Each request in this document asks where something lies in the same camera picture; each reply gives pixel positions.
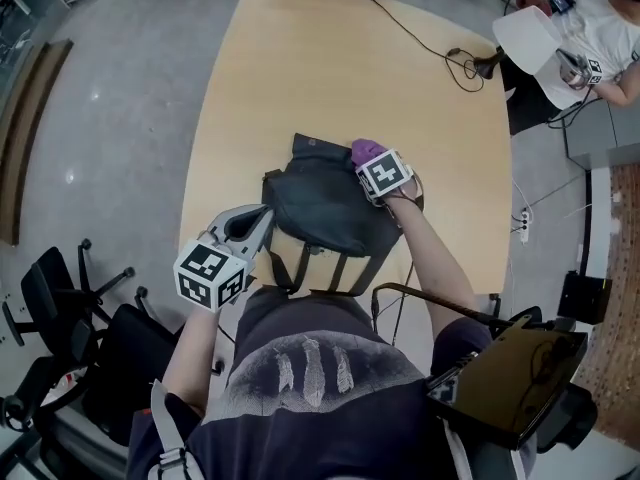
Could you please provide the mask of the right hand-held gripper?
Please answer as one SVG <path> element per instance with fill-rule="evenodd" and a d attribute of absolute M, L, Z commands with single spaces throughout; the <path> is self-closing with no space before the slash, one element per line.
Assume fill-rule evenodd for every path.
<path fill-rule="evenodd" d="M 367 200 L 375 207 L 386 205 L 385 198 L 411 200 L 420 210 L 424 209 L 424 190 L 420 177 L 406 164 L 396 150 L 387 150 L 355 169 Z M 415 197 L 410 197 L 404 186 L 414 182 Z"/>

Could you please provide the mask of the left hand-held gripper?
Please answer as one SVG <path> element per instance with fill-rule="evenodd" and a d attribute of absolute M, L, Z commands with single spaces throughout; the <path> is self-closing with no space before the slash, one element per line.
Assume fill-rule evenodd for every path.
<path fill-rule="evenodd" d="M 233 304 L 250 284 L 273 222 L 274 211 L 265 204 L 220 213 L 198 238 L 186 242 L 174 262 L 177 294 L 212 313 Z"/>

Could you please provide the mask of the purple cloth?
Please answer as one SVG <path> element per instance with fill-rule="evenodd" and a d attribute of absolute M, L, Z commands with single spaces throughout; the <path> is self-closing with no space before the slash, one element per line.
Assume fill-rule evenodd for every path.
<path fill-rule="evenodd" d="M 351 144 L 351 161 L 356 168 L 384 154 L 387 148 L 374 140 L 359 138 Z"/>

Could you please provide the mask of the black fabric bag with straps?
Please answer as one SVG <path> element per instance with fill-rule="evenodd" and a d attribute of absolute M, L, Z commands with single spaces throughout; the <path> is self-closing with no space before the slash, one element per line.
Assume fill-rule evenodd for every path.
<path fill-rule="evenodd" d="M 390 212 L 367 200 L 351 150 L 300 133 L 286 168 L 264 175 L 262 203 L 274 211 L 275 227 L 303 242 L 295 275 L 268 252 L 274 281 L 290 294 L 300 290 L 311 256 L 328 250 L 339 257 L 323 291 L 362 295 L 401 236 Z"/>

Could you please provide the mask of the person's left forearm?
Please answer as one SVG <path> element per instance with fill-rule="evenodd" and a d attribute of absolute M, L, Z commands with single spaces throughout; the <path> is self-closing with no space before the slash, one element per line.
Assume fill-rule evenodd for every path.
<path fill-rule="evenodd" d="M 162 384 L 199 416 L 208 404 L 219 314 L 196 306 L 183 327 Z"/>

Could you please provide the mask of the person's right forearm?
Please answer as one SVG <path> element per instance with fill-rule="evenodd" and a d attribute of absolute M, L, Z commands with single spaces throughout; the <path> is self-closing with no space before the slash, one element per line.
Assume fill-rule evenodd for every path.
<path fill-rule="evenodd" d="M 400 224 L 421 289 L 466 308 L 475 308 L 471 283 L 449 249 L 425 218 L 415 200 L 419 195 L 412 179 L 384 197 Z"/>

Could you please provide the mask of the person's dark printed shirt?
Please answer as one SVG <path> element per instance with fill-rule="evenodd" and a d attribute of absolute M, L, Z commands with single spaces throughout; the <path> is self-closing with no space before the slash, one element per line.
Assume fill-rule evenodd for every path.
<path fill-rule="evenodd" d="M 344 297 L 264 287 L 238 323 L 227 385 L 199 416 L 165 399 L 205 480 L 527 479 L 536 445 L 509 451 L 449 431 L 425 378 Z"/>

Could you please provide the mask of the white shade table lamp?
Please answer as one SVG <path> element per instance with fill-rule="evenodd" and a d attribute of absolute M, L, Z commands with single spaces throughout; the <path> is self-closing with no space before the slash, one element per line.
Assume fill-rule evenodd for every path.
<path fill-rule="evenodd" d="M 538 7 L 527 7 L 496 19 L 492 31 L 497 41 L 494 55 L 473 60 L 483 79 L 492 79 L 494 69 L 509 58 L 529 75 L 536 74 L 562 45 L 551 19 Z"/>

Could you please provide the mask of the grey metal cabinet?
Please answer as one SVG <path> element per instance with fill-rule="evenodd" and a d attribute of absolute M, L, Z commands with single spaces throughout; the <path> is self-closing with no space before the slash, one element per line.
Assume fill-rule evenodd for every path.
<path fill-rule="evenodd" d="M 593 102 L 564 138 L 567 157 L 585 170 L 640 164 L 640 97 L 628 107 Z"/>

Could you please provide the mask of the black box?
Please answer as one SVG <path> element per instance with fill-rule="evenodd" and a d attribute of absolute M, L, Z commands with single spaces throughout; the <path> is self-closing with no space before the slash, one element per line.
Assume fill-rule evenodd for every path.
<path fill-rule="evenodd" d="M 604 321 L 612 289 L 612 280 L 566 274 L 558 307 L 558 316 L 588 325 Z"/>

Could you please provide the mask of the wooden planks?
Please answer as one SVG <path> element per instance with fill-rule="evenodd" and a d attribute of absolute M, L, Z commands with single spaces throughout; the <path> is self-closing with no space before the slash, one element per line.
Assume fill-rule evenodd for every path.
<path fill-rule="evenodd" d="M 0 113 L 0 241 L 19 244 L 21 207 L 31 151 L 51 90 L 74 43 L 35 46 Z"/>

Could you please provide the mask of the black chest-mounted device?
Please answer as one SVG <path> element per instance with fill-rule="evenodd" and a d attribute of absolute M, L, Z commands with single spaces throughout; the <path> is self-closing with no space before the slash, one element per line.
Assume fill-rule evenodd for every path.
<path fill-rule="evenodd" d="M 589 335 L 561 330 L 529 314 L 489 319 L 499 335 L 476 355 L 426 383 L 431 410 L 451 426 L 518 450 L 567 390 Z"/>

